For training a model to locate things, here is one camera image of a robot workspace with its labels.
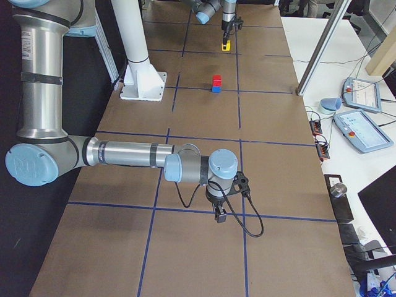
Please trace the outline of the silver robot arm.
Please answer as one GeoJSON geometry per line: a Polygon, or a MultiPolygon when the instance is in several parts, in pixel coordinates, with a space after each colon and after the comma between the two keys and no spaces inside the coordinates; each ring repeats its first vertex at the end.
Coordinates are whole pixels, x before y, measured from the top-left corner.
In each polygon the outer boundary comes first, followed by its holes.
{"type": "Polygon", "coordinates": [[[98,164],[162,168],[167,181],[205,186],[215,220],[226,219],[224,204],[235,194],[238,159],[227,149],[202,155],[182,146],[101,141],[73,136],[62,127],[63,39],[95,37],[106,42],[94,1],[12,1],[21,27],[23,123],[19,143],[6,154],[6,168],[18,182],[42,186],[82,166],[98,164]]]}
{"type": "Polygon", "coordinates": [[[222,51],[230,50],[230,35],[233,28],[241,28],[243,21],[237,17],[237,1],[182,1],[191,8],[200,24],[206,24],[220,9],[222,9],[222,51]]]}

